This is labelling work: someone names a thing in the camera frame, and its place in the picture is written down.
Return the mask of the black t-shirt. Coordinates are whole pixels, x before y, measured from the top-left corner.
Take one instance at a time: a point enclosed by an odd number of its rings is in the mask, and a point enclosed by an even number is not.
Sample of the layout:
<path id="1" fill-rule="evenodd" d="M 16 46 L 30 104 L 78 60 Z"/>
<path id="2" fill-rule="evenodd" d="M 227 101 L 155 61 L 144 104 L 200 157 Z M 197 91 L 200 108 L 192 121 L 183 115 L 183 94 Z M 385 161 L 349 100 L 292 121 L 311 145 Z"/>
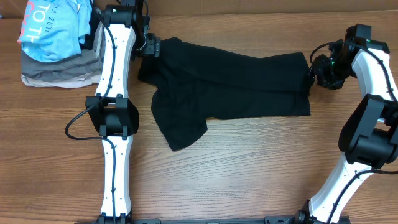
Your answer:
<path id="1" fill-rule="evenodd" d="M 308 116 L 308 72 L 301 52 L 256 58 L 172 37 L 142 61 L 138 78 L 156 87 L 152 114 L 179 151 L 206 133 L 208 118 Z"/>

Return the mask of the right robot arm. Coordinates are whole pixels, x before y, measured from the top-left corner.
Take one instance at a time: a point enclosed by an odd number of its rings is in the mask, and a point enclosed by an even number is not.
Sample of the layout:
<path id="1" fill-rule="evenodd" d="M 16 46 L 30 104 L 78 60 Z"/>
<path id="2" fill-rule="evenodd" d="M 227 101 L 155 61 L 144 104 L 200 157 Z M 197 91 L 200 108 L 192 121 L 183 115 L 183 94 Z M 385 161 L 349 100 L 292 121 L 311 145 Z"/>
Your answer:
<path id="1" fill-rule="evenodd" d="M 326 44 L 330 55 L 310 56 L 317 85 L 340 89 L 358 80 L 362 100 L 340 132 L 338 162 L 321 189 L 287 223 L 349 223 L 342 211 L 364 181 L 384 174 L 397 159 L 397 86 L 385 42 L 371 38 L 371 26 L 347 28 L 344 39 Z"/>

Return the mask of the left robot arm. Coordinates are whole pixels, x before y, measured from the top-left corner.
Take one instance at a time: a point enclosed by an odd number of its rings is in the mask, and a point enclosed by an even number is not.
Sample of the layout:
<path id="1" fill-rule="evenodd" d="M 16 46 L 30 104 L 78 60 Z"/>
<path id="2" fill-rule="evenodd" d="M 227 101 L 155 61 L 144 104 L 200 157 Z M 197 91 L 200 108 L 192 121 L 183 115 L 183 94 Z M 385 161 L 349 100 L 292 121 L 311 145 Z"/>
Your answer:
<path id="1" fill-rule="evenodd" d="M 130 62 L 160 54 L 160 39 L 149 32 L 150 15 L 144 0 L 108 5 L 100 18 L 104 27 L 101 79 L 86 108 L 104 150 L 104 196 L 97 223 L 132 223 L 129 156 L 139 113 L 129 99 Z"/>

